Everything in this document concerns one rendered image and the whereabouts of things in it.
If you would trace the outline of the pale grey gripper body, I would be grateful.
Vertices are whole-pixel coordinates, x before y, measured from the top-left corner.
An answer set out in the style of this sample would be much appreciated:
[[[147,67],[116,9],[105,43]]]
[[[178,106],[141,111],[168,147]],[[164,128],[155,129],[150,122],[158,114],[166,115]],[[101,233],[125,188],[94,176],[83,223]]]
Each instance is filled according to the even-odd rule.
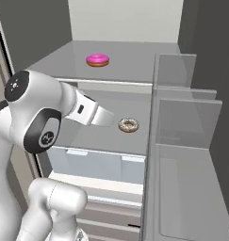
[[[114,114],[101,106],[98,106],[97,111],[91,123],[97,126],[110,126],[113,123]]]

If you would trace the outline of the grey fridge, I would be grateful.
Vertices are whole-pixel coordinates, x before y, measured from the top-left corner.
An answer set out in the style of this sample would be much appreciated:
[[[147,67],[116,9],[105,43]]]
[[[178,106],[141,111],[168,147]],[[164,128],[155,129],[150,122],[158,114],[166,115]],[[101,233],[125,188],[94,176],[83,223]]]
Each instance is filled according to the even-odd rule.
[[[44,53],[29,53],[17,56],[10,14],[36,8],[40,3],[52,1],[57,5],[51,13],[67,14],[67,0],[0,0],[0,32],[7,60],[12,71],[28,67],[65,80],[72,79],[80,87],[97,98],[106,107],[119,110],[122,104],[139,103],[145,116],[150,109],[151,84],[157,76],[164,86],[188,87],[195,58],[183,55],[175,43],[77,41],[71,39],[68,22],[59,22],[61,39],[51,42],[45,39],[50,49]],[[136,83],[146,88],[124,88],[118,83]]]

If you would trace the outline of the grey glass fridge shelf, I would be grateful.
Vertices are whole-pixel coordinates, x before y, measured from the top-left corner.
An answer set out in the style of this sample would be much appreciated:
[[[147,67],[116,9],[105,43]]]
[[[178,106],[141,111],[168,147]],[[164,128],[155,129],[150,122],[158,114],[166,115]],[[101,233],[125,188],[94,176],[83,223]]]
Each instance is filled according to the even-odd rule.
[[[54,77],[151,83],[158,54],[179,54],[176,43],[72,40],[28,67]]]
[[[113,153],[146,154],[151,108],[150,93],[85,90],[100,106],[114,114],[110,127],[84,126],[64,119],[56,142],[57,146],[106,151]],[[134,118],[139,129],[125,133],[118,127],[123,118]]]

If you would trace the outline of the translucent fridge drawer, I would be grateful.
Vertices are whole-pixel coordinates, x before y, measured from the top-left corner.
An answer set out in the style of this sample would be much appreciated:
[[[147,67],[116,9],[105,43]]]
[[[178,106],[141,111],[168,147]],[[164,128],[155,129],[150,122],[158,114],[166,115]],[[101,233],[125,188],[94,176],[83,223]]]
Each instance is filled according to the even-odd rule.
[[[142,185],[145,157],[53,147],[47,151],[55,173]]]

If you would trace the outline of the grey fridge door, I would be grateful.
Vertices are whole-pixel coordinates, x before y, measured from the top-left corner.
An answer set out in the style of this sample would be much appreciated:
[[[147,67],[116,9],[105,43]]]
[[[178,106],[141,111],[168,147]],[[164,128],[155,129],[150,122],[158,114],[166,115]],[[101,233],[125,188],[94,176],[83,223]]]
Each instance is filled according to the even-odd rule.
[[[229,0],[184,0],[156,61],[139,241],[229,241]]]

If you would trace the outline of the white sprinkled brown donut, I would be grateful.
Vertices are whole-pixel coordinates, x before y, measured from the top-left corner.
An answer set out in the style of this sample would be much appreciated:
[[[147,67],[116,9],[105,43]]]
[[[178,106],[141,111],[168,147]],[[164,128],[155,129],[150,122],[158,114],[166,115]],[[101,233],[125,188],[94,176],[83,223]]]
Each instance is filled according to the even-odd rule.
[[[134,133],[139,129],[139,122],[133,118],[123,118],[119,121],[118,127],[125,133]]]

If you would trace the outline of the pink frosted donut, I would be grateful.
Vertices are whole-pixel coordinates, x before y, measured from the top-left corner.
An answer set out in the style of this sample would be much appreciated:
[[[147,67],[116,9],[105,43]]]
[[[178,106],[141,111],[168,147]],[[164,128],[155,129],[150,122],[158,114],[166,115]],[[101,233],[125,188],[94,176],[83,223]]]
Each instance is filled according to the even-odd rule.
[[[86,62],[92,67],[104,67],[109,63],[109,57],[104,54],[93,54],[86,57]]]

